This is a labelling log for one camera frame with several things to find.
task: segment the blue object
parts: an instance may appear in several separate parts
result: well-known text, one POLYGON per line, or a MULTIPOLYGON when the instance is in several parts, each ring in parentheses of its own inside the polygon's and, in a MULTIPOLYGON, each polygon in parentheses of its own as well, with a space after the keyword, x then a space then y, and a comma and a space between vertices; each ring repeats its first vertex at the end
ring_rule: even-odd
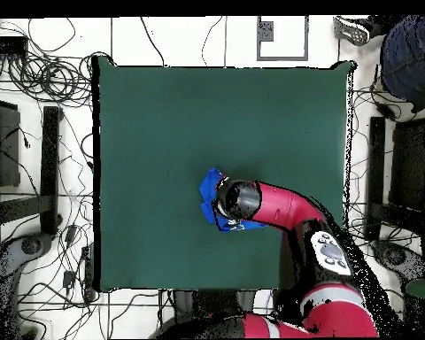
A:
POLYGON ((216 198, 216 185, 221 178, 221 171, 217 168, 212 168, 208 171, 206 177, 200 184, 200 194, 204 200, 200 207, 208 223, 217 225, 221 232, 266 227, 266 224, 255 223, 247 220, 229 220, 217 213, 214 214, 213 201, 216 198))

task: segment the red robot arm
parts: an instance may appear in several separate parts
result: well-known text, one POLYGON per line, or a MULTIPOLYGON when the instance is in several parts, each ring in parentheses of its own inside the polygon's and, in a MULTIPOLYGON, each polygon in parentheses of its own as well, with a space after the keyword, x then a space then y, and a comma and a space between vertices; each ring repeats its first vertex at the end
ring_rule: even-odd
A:
POLYGON ((218 214, 279 228, 297 263, 303 327, 247 314, 244 337, 377 336, 353 271, 323 214, 307 198, 264 182, 222 179, 214 203, 218 214))

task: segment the metal frame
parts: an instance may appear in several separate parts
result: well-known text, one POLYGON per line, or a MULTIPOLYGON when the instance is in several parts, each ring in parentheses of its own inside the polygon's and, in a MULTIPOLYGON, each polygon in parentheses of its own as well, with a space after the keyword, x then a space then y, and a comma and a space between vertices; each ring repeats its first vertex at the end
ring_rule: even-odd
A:
POLYGON ((63 117, 59 107, 43 108, 40 196, 0 202, 0 226, 39 213, 41 231, 48 235, 57 234, 58 137, 59 123, 63 117))
POLYGON ((261 16, 257 17, 257 61, 308 61, 308 25, 309 16, 305 16, 305 37, 304 37, 304 56, 293 56, 293 57, 262 57, 261 56, 261 42, 271 42, 274 40, 274 36, 271 39, 271 34, 264 35, 264 27, 274 27, 274 22, 261 21, 261 16))
POLYGON ((398 205, 383 203, 384 187, 385 119, 370 118, 368 130, 368 166, 366 187, 366 210, 363 237, 366 241, 379 240, 382 224, 388 223, 415 234, 425 232, 425 213, 398 205))

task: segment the green table surface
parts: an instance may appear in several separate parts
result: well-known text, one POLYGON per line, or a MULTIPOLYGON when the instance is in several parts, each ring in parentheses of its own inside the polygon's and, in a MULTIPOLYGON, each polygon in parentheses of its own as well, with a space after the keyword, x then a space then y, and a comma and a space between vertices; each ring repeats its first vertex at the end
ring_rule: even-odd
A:
POLYGON ((315 197, 342 223, 352 62, 99 66, 102 290, 279 285, 279 231, 207 224, 198 187, 212 167, 315 197))

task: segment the white floor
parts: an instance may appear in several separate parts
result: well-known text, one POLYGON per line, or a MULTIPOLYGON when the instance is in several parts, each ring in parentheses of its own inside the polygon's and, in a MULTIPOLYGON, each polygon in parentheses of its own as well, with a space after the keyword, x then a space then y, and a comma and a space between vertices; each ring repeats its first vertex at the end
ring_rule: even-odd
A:
MULTIPOLYGON (((205 37, 211 26, 214 25, 220 16, 211 16, 205 18, 150 18, 145 19, 147 28, 150 32, 154 44, 158 47, 164 57, 165 64, 169 66, 201 66, 204 64, 202 59, 202 47, 205 37)), ((120 18, 111 19, 71 19, 75 26, 75 37, 62 49, 52 52, 57 56, 85 57, 93 52, 102 51, 112 56, 117 65, 132 66, 160 66, 161 59, 154 50, 144 32, 143 24, 139 18, 120 18)), ((3 20, 1 35, 15 35, 14 31, 5 30, 5 28, 16 29, 16 25, 21 27, 28 34, 28 20, 25 19, 6 19, 3 20)), ((309 27, 309 59, 307 62, 259 62, 256 60, 256 16, 246 17, 225 17, 223 16, 215 28, 212 29, 207 43, 204 47, 204 59, 209 66, 224 65, 224 48, 226 47, 226 64, 228 66, 315 66, 330 67, 338 59, 354 60, 358 63, 358 69, 355 73, 354 89, 368 87, 374 78, 375 65, 379 63, 379 47, 381 38, 373 40, 369 45, 356 48, 346 41, 340 42, 334 38, 332 31, 332 16, 310 16, 309 27)), ((30 33, 35 43, 38 43, 43 50, 55 50, 58 46, 67 41, 73 34, 73 29, 66 19, 34 19, 30 24, 30 33)), ((78 66, 78 58, 69 58, 68 61, 78 66)), ((19 105, 21 113, 21 128, 27 132, 27 139, 31 145, 26 149, 22 134, 20 134, 21 149, 20 163, 26 167, 28 173, 32 176, 37 188, 40 186, 40 159, 41 159, 41 113, 37 102, 20 92, 11 92, 7 89, 16 89, 14 84, 6 82, 9 77, 6 73, 2 76, 0 84, 0 99, 19 105)), ((362 94, 358 98, 356 105, 357 118, 359 119, 359 133, 354 137, 352 145, 352 164, 365 160, 367 157, 367 141, 365 134, 370 116, 377 115, 375 107, 365 102, 369 94, 362 94)), ((60 144, 60 160, 67 158, 60 166, 62 181, 59 184, 59 194, 70 197, 60 197, 59 211, 65 220, 69 217, 72 207, 73 216, 82 205, 82 212, 86 210, 84 216, 92 220, 91 197, 82 197, 82 195, 91 194, 92 191, 92 173, 86 166, 85 158, 82 156, 78 142, 87 134, 91 133, 92 119, 91 112, 87 105, 82 108, 65 107, 66 118, 69 121, 60 129, 62 142, 60 144)), ((405 104, 404 112, 409 117, 409 104, 405 104)), ((387 151, 390 150, 390 139, 387 138, 387 151)), ((91 137, 85 142, 85 151, 92 153, 91 137)), ((390 153, 387 154, 386 187, 390 184, 390 153)), ((366 172, 366 163, 362 162, 352 168, 353 176, 363 175, 366 172)), ((14 199, 21 196, 19 194, 32 194, 33 189, 27 174, 21 169, 21 184, 18 188, 1 189, 1 200, 14 199)), ((353 180, 351 184, 352 202, 362 203, 364 201, 363 192, 365 191, 364 179, 353 180)), ((352 212, 351 218, 359 218, 360 214, 352 212)), ((6 238, 23 220, 8 223, 1 228, 0 238, 6 238)), ((76 221, 79 226, 87 225, 89 222, 82 217, 76 221)), ((22 235, 29 231, 36 231, 39 227, 39 220, 31 220, 19 227, 15 235, 22 235)), ((70 260, 76 264, 79 259, 81 247, 87 242, 91 243, 93 230, 89 226, 87 236, 82 239, 68 252, 70 260)), ((383 233, 387 235, 391 228, 386 228, 383 233)), ((65 292, 61 289, 63 280, 63 271, 57 260, 57 244, 54 242, 52 251, 41 259, 32 262, 26 266, 25 272, 30 274, 22 275, 19 293, 24 295, 38 282, 48 283, 55 291, 60 291, 64 296, 65 292)), ((364 252, 371 251, 366 246, 362 246, 364 252)), ((382 286, 385 289, 399 290, 397 277, 378 266, 371 256, 367 261, 378 275, 382 286)), ((51 290, 43 286, 37 286, 33 289, 32 295, 25 297, 19 305, 21 314, 32 320, 40 321, 47 326, 47 333, 44 339, 60 339, 66 335, 66 331, 72 327, 67 339, 103 339, 107 335, 107 330, 112 329, 111 321, 113 318, 122 314, 132 300, 132 305, 125 314, 113 322, 112 338, 146 338, 157 327, 158 318, 158 297, 136 297, 138 293, 156 294, 156 290, 116 290, 113 293, 104 294, 100 297, 97 304, 92 306, 92 316, 87 321, 88 316, 84 318, 87 323, 76 332, 79 327, 80 317, 88 313, 76 307, 67 310, 60 310, 63 307, 63 299, 55 295, 51 290)), ((399 297, 389 293, 390 302, 394 309, 401 311, 403 304, 399 297)), ((73 301, 81 302, 79 287, 74 290, 74 296, 70 296, 73 301)), ((256 312, 264 313, 270 304, 269 293, 261 290, 257 293, 255 301, 256 312)), ((171 307, 165 307, 163 310, 164 318, 173 314, 171 307)), ((34 326, 28 322, 22 323, 23 327, 34 326)), ((42 327, 39 327, 38 338, 43 334, 42 327)))

